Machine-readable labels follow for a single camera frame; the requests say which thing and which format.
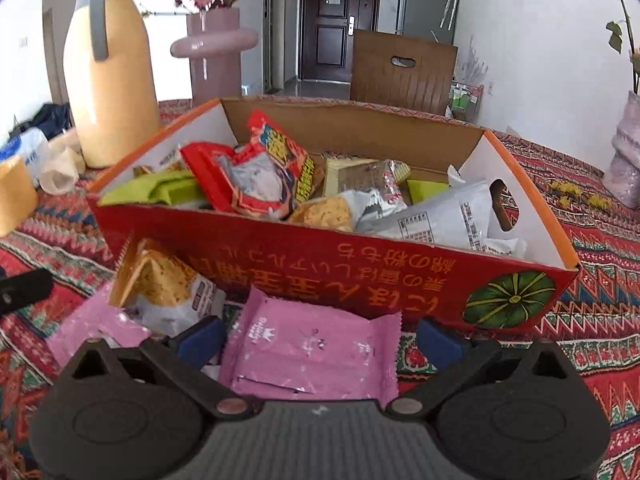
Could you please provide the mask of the pink crown snack packet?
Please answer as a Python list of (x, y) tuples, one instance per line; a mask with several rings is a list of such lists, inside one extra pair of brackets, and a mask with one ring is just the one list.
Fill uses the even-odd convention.
[(267, 400), (377, 400), (398, 396), (401, 314), (350, 312), (250, 290), (230, 330), (218, 380)]

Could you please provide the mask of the red orange chip bag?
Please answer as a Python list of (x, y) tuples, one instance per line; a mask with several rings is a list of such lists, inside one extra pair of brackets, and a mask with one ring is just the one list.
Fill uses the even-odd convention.
[(240, 148), (186, 144), (180, 154), (216, 211), (283, 220), (310, 200), (324, 180), (324, 163), (287, 136), (264, 112), (248, 118), (250, 140)]

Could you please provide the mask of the cracker picture snack packet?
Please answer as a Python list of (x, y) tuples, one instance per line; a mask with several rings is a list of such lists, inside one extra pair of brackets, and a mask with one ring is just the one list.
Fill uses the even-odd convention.
[(130, 237), (108, 304), (153, 333), (175, 337), (208, 316), (221, 317), (226, 293), (160, 243)]

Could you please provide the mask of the silver snack packet in box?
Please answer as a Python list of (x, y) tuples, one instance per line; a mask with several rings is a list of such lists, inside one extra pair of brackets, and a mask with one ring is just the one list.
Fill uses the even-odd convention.
[(525, 240), (489, 236), (494, 203), (487, 181), (466, 182), (453, 166), (448, 168), (448, 179), (446, 191), (381, 219), (360, 221), (356, 230), (392, 240), (413, 240), (524, 260)]

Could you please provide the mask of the blue white tissue pack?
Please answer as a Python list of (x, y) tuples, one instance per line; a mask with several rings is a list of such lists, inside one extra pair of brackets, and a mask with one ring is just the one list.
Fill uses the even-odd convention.
[(39, 128), (30, 128), (2, 145), (0, 159), (20, 156), (25, 163), (29, 177), (35, 188), (39, 186), (39, 176), (46, 162), (51, 158), (49, 141)]

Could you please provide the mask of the red orange cardboard box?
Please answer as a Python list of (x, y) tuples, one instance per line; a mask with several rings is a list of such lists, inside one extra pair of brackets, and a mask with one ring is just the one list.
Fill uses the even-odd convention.
[[(101, 197), (154, 162), (195, 140), (247, 141), (248, 120), (264, 112), (308, 152), (397, 159), (416, 177), (444, 180), (456, 167), (467, 181), (502, 182), (518, 205), (512, 228), (526, 255), (386, 240), (284, 221), (164, 206), (104, 206)], [(579, 259), (532, 179), (490, 131), (442, 116), (375, 104), (275, 96), (225, 98), (195, 107), (104, 171), (87, 200), (108, 248), (120, 255), (130, 236), (150, 238), (236, 299), (251, 288), (374, 318), (400, 311), (406, 323), (424, 316), (467, 330), (466, 305), (493, 292), (514, 315), (516, 332), (531, 330), (576, 280)]]

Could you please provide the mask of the green snack packet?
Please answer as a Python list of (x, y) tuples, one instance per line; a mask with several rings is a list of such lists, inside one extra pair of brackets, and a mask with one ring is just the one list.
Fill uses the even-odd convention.
[(189, 170), (144, 174), (106, 192), (98, 205), (166, 205), (169, 207), (204, 206), (206, 198)]

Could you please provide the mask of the yellow thermos jug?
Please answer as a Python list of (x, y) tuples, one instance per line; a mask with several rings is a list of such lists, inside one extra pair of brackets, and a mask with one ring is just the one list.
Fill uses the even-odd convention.
[(76, 0), (63, 72), (89, 167), (114, 165), (160, 130), (149, 36), (134, 0)]

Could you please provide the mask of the textured pink vase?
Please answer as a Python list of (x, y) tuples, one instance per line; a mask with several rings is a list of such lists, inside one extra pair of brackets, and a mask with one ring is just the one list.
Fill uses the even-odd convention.
[(631, 91), (628, 93), (623, 117), (612, 137), (614, 156), (602, 178), (608, 192), (630, 209), (639, 208), (639, 134), (639, 96)]

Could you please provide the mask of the wooden chair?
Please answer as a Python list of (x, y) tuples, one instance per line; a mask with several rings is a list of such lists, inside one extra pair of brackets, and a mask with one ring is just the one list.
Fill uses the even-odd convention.
[(350, 98), (442, 116), (457, 52), (451, 44), (358, 29)]

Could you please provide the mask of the dark brown door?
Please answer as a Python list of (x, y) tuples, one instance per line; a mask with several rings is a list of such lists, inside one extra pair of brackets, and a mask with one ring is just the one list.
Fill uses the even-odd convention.
[(355, 32), (375, 30), (379, 2), (300, 0), (300, 78), (351, 81)]

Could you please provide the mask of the dried pink roses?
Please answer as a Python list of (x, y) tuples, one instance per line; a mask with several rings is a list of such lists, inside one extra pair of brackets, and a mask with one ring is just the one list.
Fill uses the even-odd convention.
[(610, 33), (608, 45), (618, 54), (623, 53), (623, 46), (629, 47), (629, 62), (632, 67), (632, 86), (631, 91), (638, 96), (639, 94), (639, 44), (634, 39), (634, 30), (632, 29), (631, 16), (628, 12), (625, 0), (616, 0), (622, 7), (623, 17), (618, 21), (609, 21), (605, 25), (605, 29)]

